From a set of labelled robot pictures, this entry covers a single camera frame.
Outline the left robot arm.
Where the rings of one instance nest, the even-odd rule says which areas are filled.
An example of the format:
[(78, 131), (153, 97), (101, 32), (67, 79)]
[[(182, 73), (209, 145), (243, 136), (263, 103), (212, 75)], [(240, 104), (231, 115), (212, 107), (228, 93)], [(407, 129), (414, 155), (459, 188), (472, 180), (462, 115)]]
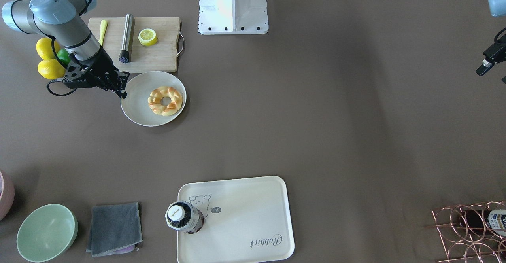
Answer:
[[(489, 10), (493, 17), (506, 15), (506, 0), (488, 0)], [(506, 29), (501, 29), (493, 38), (493, 43), (483, 52), (482, 64), (476, 69), (476, 74), (484, 76), (492, 67), (506, 61)]]

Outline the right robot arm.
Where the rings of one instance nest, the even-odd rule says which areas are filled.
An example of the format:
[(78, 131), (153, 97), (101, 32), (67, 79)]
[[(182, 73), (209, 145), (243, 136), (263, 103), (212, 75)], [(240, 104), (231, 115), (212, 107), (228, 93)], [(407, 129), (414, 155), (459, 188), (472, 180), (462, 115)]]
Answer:
[(96, 0), (13, 0), (2, 7), (2, 18), (11, 29), (55, 39), (70, 57), (63, 83), (74, 92), (98, 87), (127, 97), (129, 73), (115, 67), (81, 16), (96, 7)]

